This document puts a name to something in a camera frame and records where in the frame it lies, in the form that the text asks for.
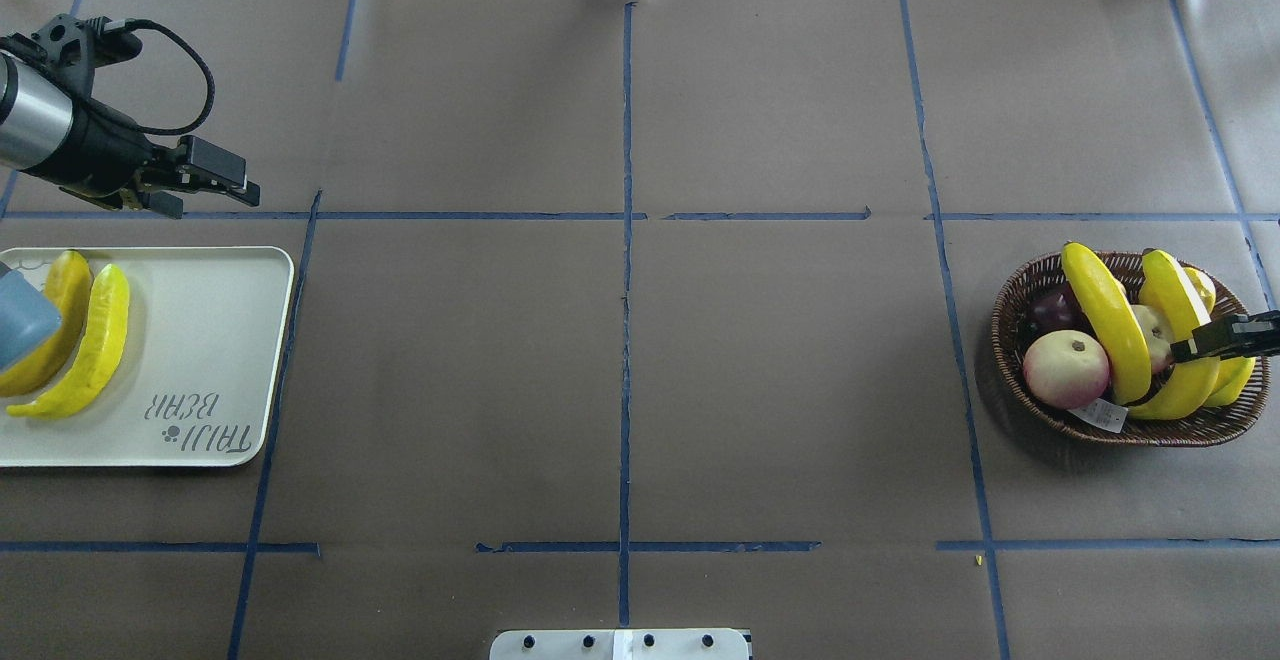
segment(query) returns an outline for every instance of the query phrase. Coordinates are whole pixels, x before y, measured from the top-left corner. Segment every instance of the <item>fruit basket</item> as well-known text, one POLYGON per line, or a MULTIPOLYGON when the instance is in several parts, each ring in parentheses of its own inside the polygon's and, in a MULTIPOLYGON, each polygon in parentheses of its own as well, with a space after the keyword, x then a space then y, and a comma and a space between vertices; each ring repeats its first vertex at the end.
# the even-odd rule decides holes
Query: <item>fruit basket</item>
MULTIPOLYGON (((1138 290, 1143 283, 1140 253, 1105 253, 1098 258, 1106 263, 1111 274, 1123 283, 1130 303, 1138 302, 1138 290)), ((1253 427, 1267 400, 1267 388, 1271 385, 1271 372, 1267 358, 1260 358, 1253 373, 1245 382, 1239 399, 1222 408, 1201 408, 1183 420, 1129 420, 1123 432, 1111 434, 1084 423, 1068 411, 1057 411, 1034 399, 1023 381, 1023 353, 1030 344, 1024 333, 1023 318, 1042 292, 1066 281, 1062 272, 1061 255, 1044 255, 1030 260, 1011 275, 996 295, 996 306, 991 315, 989 354, 993 363, 982 363, 977 368, 977 379, 982 397, 993 413, 1006 423, 1033 422, 1046 423, 1053 431, 1084 443, 1102 445, 1157 445, 1157 446, 1211 446, 1221 445, 1239 437, 1253 427)), ((1213 318, 1222 313, 1244 313, 1244 304, 1238 297, 1213 278, 1217 299, 1211 310, 1213 318)))

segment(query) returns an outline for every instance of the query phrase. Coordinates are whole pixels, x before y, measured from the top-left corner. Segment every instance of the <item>white tag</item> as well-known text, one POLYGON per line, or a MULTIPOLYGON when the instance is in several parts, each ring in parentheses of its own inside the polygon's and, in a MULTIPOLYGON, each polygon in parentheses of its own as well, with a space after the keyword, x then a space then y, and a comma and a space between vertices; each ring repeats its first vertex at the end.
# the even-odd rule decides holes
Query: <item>white tag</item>
POLYGON ((1106 402, 1098 397, 1097 400, 1089 402, 1084 408, 1075 408, 1074 411, 1068 411, 1068 413, 1084 420, 1084 422, 1091 423, 1093 427, 1105 428, 1107 432, 1124 432, 1124 420, 1129 417, 1129 408, 1125 408, 1125 405, 1112 405, 1111 402, 1106 402))

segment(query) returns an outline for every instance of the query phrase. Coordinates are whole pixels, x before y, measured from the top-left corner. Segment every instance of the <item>rectangular tray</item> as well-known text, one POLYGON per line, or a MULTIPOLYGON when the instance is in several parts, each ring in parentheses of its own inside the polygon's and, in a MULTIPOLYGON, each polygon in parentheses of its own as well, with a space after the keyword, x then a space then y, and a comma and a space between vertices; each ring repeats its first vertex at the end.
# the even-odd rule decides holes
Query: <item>rectangular tray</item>
MULTIPOLYGON (((61 251, 15 247, 0 262, 44 287, 61 251)), ((279 247, 78 251, 95 276, 115 263, 129 280, 123 359, 102 394, 69 418, 0 411, 0 467, 230 467, 256 455, 271 413, 293 258, 279 247)))

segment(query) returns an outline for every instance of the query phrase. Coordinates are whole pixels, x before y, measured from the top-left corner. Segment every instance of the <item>yellow fruit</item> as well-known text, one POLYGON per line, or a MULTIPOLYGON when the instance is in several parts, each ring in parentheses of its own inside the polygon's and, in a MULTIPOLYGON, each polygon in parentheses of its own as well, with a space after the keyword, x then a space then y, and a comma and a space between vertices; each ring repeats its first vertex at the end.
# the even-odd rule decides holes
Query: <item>yellow fruit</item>
POLYGON ((9 414, 26 418, 58 420, 79 413, 110 382, 124 356, 124 336, 129 331, 129 281, 116 265, 106 265, 88 299, 84 340, 65 376, 26 405, 9 405, 9 414))
MULTIPOLYGON (((1174 331, 1174 342, 1192 336, 1193 329, 1207 324, 1208 311, 1187 272, 1170 253, 1149 249, 1142 256, 1143 287, 1151 299, 1165 312, 1174 331)), ((1221 359, 1201 358, 1174 365, 1169 382, 1142 405, 1129 409, 1134 420, 1180 420, 1194 413, 1208 399, 1217 382, 1221 359)))
POLYGON ((1124 405, 1138 400, 1151 388, 1151 359, 1147 340, 1120 283, 1102 260, 1079 242, 1062 246, 1062 272, 1093 326, 1093 335, 1111 359, 1115 402, 1124 405))
POLYGON ((1201 295, 1204 310, 1213 313, 1213 303, 1217 301, 1217 288, 1213 287, 1213 279, 1208 278, 1208 274, 1202 271, 1202 269, 1184 269, 1184 271, 1187 271, 1187 278, 1192 281, 1192 287, 1196 288, 1196 294, 1201 295))
POLYGON ((31 356, 0 373, 0 397, 26 395, 49 382, 70 358, 84 329, 88 287, 93 274, 84 256, 68 249, 54 260, 45 278, 45 297, 58 308, 63 324, 31 356))
POLYGON ((1217 368, 1217 382, 1213 382, 1213 391, 1204 400, 1206 408, 1221 408, 1221 405, 1230 405, 1231 402, 1238 400, 1245 382, 1249 382, 1253 365, 1257 365, 1254 358, 1222 359, 1217 368))

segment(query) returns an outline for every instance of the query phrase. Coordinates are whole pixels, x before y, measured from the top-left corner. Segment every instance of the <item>camera mounted on robot arm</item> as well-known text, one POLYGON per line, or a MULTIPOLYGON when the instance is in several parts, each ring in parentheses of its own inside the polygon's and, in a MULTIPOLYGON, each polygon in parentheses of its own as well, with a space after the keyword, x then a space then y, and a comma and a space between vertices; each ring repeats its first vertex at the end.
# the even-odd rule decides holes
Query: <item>camera mounted on robot arm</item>
POLYGON ((216 192, 259 205, 259 185, 248 182, 239 155, 188 136, 212 110, 214 77, 196 50, 160 23, 60 14, 29 37, 0 37, 0 164, 109 210, 182 217, 182 200, 170 192, 216 192), (97 68, 141 54, 137 29, 160 32, 200 67, 205 105, 186 127, 142 127, 92 98, 97 68), (164 148, 146 136, 179 139, 164 148))

